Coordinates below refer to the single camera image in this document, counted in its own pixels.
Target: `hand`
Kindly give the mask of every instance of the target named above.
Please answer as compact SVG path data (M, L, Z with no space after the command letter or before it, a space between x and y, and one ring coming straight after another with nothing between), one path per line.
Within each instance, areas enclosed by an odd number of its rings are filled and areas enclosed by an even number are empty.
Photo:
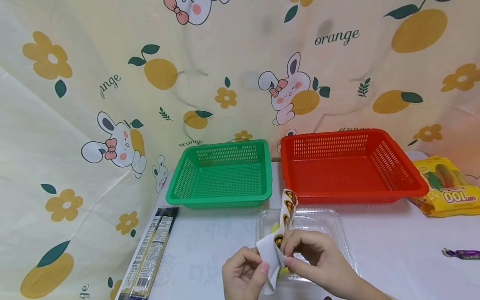
M268 279L268 264L257 248L243 247L222 267L225 300L257 300Z
M288 256L285 264L290 271L311 280L337 297L350 300L389 299L355 273L328 234L318 231L287 231L283 235L280 250ZM294 258L295 252L301 253L310 264Z

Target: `patterned backdrop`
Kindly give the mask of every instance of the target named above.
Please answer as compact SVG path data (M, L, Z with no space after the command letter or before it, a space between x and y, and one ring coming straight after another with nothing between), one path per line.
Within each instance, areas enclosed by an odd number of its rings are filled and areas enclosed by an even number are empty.
M0 283L113 299L182 151L381 128L480 176L475 0L0 1Z

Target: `pink bow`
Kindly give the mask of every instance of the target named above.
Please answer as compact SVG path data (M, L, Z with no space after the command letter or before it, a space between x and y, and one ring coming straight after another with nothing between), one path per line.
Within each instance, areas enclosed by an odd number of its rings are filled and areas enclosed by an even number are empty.
M188 23L188 14L177 6L176 0L163 0L163 3L169 10L177 15L177 20L180 24L185 25Z
M117 139L109 139L105 141L108 151L105 152L105 159L115 159L117 158L117 153L115 152L115 147L117 146Z
M276 86L276 88L271 88L270 89L270 93L272 94L273 97L277 97L278 96L278 92L280 92L282 89L284 89L288 84L288 81L284 80L284 79L280 79L278 81L278 85Z

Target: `yellow flower illustration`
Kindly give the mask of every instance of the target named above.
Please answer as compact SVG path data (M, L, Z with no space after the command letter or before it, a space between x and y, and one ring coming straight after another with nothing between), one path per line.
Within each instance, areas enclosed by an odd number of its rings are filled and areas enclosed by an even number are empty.
M444 78L441 91L448 92L454 88L460 91L468 91L473 88L475 82L480 81L480 70L477 70L477 65L474 63L467 63L458 67L454 74L450 74Z
M299 0L290 0L290 2L298 2L298 1L299 1ZM309 6L312 2L313 2L313 0L300 0L300 4L301 4L303 7Z
M252 134L249 134L248 131L242 130L240 133L235 134L235 141L236 142L241 142L241 141L249 141L253 138Z
M434 124L432 126L425 126L413 136L414 139L421 139L424 142L431 142L433 140L441 140L444 137L440 133L442 127L440 124Z
M217 96L215 96L215 101L220 103L221 108L228 108L229 106L236 106L237 93L234 90L227 90L224 87L219 88L217 91Z
M52 213L52 221L60 222L64 218L73 221L78 216L78 208L82 206L84 199L75 196L72 189L63 190L59 197L52 197L45 204L45 209Z
M123 214L119 217L119 221L120 223L117 224L115 229L122 234L127 234L138 225L137 212L134 211L131 214Z
M67 53L59 45L53 45L48 36L40 31L33 32L35 43L26 43L22 52L26 58L35 60L33 70L45 79L58 76L70 78L72 69L67 63Z
M110 300L115 300L115 296L117 295L120 289L121 282L122 282L121 280L117 280L117 282L115 282L115 286L113 287L113 290L110 292Z

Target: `white table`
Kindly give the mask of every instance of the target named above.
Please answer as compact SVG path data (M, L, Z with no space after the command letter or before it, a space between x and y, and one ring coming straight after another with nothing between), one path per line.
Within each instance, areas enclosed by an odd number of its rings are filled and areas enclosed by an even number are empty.
M407 152L423 159L419 152ZM273 194L263 205L279 208L283 179L272 163ZM156 207L165 207L168 176ZM392 205L333 208L362 277L399 300L480 299L480 261L447 258L443 247L480 250L480 216L427 218L405 199ZM242 246L255 244L261 209L190 210L182 207L173 226L150 299L223 299L221 267ZM319 287L283 282L272 298L321 299Z

